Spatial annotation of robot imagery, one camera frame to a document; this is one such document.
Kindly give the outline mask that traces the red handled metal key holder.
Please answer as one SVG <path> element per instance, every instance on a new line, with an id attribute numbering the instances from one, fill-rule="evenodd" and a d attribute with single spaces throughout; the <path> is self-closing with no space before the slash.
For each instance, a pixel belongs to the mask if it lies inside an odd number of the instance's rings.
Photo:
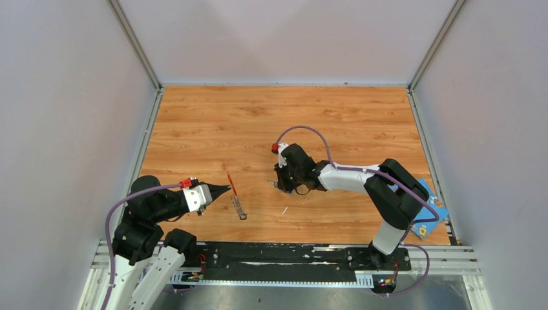
<path id="1" fill-rule="evenodd" d="M 233 191 L 233 194 L 231 195 L 231 201 L 233 203 L 233 206 L 234 206 L 234 208 L 235 208 L 235 210 L 238 214 L 239 219 L 240 220 L 246 220 L 248 218 L 247 213 L 245 212 L 244 208 L 241 205 L 241 202 L 240 202 L 239 197 L 238 197 L 237 190 L 235 188 L 235 184 L 233 182 L 233 179 L 232 179 L 230 173 L 227 173 L 227 178 L 228 178 L 230 187 Z"/>

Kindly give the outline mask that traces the blue tag key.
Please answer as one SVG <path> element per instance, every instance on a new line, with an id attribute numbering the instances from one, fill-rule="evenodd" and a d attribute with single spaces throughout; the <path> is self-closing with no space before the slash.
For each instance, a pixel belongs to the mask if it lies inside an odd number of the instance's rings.
<path id="1" fill-rule="evenodd" d="M 286 190 L 282 185 L 279 185 L 277 181 L 268 180 L 268 183 L 284 193 L 291 194 L 293 192 L 292 190 Z"/>

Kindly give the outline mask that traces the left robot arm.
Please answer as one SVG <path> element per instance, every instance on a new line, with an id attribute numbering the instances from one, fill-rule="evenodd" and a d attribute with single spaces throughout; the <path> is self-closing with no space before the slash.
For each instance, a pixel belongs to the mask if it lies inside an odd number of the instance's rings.
<path id="1" fill-rule="evenodd" d="M 191 212 L 201 215 L 231 189 L 197 178 L 168 185 L 151 175 L 134 180 L 105 220 L 109 272 L 100 309 L 150 309 L 181 266 L 199 268 L 187 277 L 199 281 L 215 259 L 199 253 L 195 235 L 181 229 L 164 233 L 160 223 Z"/>

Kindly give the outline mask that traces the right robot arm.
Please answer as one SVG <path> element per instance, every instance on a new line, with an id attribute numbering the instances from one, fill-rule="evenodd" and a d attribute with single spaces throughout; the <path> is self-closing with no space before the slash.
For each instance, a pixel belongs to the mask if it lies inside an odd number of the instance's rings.
<path id="1" fill-rule="evenodd" d="M 305 186 L 310 191 L 366 194 L 383 219 L 371 241 L 369 261 L 380 270 L 393 264 L 394 251 L 430 197 L 425 187 L 398 161 L 388 158 L 370 166 L 314 161 L 296 143 L 275 143 L 271 151 L 278 157 L 274 168 L 277 187 L 284 192 Z"/>

